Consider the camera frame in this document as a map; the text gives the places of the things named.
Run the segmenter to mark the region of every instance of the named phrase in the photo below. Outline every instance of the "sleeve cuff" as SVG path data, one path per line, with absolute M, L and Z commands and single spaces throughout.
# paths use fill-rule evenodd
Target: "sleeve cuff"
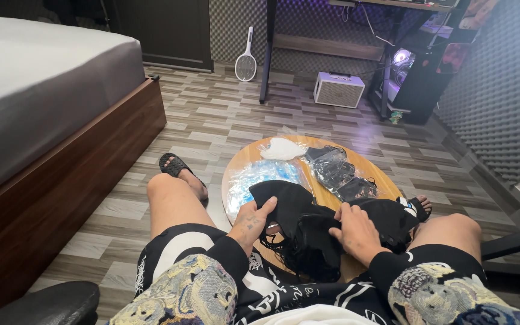
M 248 256 L 231 237 L 222 237 L 204 255 L 218 261 L 236 283 L 240 283 L 248 272 Z
M 387 298 L 392 283 L 409 267 L 410 265 L 398 255 L 380 252 L 370 262 L 369 274 L 374 286 Z

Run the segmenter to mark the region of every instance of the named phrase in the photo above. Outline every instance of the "foot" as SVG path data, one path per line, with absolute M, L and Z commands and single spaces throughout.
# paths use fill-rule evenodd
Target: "foot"
M 416 198 L 422 204 L 422 207 L 425 209 L 427 213 L 432 211 L 433 205 L 432 203 L 430 203 L 430 200 L 425 195 L 417 196 Z
M 167 167 L 170 164 L 170 161 L 174 160 L 174 158 L 175 157 L 170 157 L 170 159 L 168 159 L 163 166 Z M 192 191 L 194 194 L 196 194 L 200 201 L 208 198 L 208 189 L 205 188 L 204 185 L 202 185 L 202 182 L 189 170 L 185 168 L 182 169 L 178 174 L 178 178 L 190 185 Z

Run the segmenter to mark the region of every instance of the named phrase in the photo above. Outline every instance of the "mattress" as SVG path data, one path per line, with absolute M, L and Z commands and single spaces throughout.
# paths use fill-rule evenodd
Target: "mattress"
M 143 81 L 133 38 L 0 17 L 0 184 Z

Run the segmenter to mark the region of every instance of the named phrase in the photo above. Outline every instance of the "tiled floor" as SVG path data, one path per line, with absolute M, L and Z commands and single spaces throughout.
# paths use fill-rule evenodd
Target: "tiled floor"
M 70 280 L 100 285 L 98 323 L 134 296 L 136 263 L 148 243 L 150 209 L 147 182 L 160 173 L 158 159 L 174 152 L 191 166 L 210 191 L 207 210 L 218 228 L 228 230 L 220 184 L 225 167 L 243 146 L 278 134 L 326 137 L 349 147 L 382 169 L 408 198 L 424 193 L 432 216 L 463 213 L 483 228 L 483 240 L 517 231 L 515 224 L 438 143 L 440 131 L 415 125 L 380 123 L 361 100 L 357 109 L 318 105 L 313 79 L 271 74 L 270 97 L 258 104 L 260 82 L 242 83 L 230 66 L 215 74 L 150 67 L 161 76 L 168 125 L 90 216 L 30 291 Z M 498 259 L 520 263 L 520 254 Z M 520 296 L 502 294 L 520 308 Z

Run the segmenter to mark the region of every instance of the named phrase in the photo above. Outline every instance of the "dark wooden cabinet door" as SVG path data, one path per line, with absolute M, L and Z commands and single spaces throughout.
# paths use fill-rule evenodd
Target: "dark wooden cabinet door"
M 213 70 L 208 0 L 104 0 L 112 32 L 141 43 L 148 63 Z

